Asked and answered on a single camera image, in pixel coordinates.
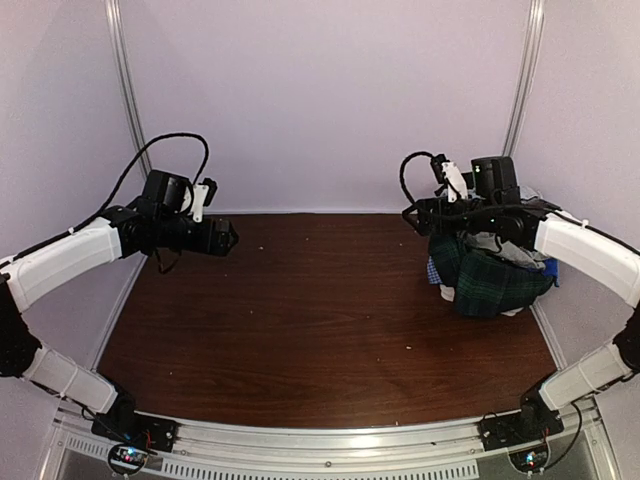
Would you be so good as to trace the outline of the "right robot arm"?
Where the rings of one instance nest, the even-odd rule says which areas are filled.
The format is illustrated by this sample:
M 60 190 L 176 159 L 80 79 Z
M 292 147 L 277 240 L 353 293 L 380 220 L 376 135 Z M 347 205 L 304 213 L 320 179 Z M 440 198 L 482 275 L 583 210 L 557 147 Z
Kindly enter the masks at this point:
M 399 167 L 408 205 L 402 215 L 419 233 L 493 234 L 558 261 L 625 305 L 621 330 L 542 380 L 513 419 L 519 440 L 535 440 L 551 413 L 639 373 L 639 251 L 539 196 L 526 197 L 509 156 L 472 160 L 463 171 L 443 154 L 417 151 Z

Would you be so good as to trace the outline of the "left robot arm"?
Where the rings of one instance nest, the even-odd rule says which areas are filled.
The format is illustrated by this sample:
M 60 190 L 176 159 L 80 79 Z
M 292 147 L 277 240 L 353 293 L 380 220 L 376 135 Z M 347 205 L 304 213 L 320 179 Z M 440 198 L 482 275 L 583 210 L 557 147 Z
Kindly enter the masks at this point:
M 224 257 L 239 236 L 226 219 L 207 218 L 217 192 L 210 178 L 199 184 L 153 170 L 143 191 L 128 206 L 100 211 L 88 224 L 1 262 L 1 375 L 23 378 L 106 414 L 106 429 L 123 444 L 144 433 L 138 415 L 122 405 L 116 386 L 36 338 L 22 318 L 37 300 L 102 265 L 160 249 L 176 254 Z

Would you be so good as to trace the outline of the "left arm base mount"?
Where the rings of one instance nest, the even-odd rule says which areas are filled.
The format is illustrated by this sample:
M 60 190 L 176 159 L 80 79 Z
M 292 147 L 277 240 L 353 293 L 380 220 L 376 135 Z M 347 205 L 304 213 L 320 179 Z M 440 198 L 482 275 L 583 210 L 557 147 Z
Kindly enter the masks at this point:
M 173 450 L 178 423 L 138 413 L 134 398 L 126 392 L 117 394 L 106 413 L 95 413 L 88 407 L 82 407 L 81 413 L 92 421 L 94 435 L 115 441 L 106 454 L 106 462 L 123 479 L 140 473 L 159 453 Z

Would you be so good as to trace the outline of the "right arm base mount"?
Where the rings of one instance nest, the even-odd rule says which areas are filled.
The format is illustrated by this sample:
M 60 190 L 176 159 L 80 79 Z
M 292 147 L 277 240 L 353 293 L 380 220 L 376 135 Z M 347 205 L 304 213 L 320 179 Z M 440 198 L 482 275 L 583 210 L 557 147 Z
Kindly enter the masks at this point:
M 485 414 L 478 423 L 485 451 L 511 450 L 511 465 L 523 474 L 542 473 L 551 464 L 550 437 L 564 431 L 557 410 L 550 410 L 540 394 L 530 390 L 514 413 Z

